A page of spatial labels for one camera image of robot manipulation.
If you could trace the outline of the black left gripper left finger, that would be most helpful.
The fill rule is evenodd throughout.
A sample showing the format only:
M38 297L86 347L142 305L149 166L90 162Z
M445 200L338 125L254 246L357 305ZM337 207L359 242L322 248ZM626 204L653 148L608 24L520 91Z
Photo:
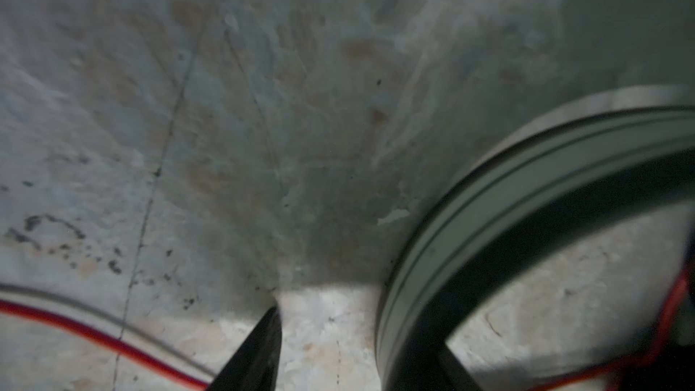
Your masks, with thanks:
M273 306L206 391L273 391L281 350L282 319L279 308Z

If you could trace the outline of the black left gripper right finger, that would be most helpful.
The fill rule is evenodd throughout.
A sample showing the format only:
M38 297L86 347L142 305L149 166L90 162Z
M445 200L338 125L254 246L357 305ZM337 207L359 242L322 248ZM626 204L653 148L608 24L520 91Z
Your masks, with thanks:
M482 391L452 351L444 345L436 357L436 389L446 391Z

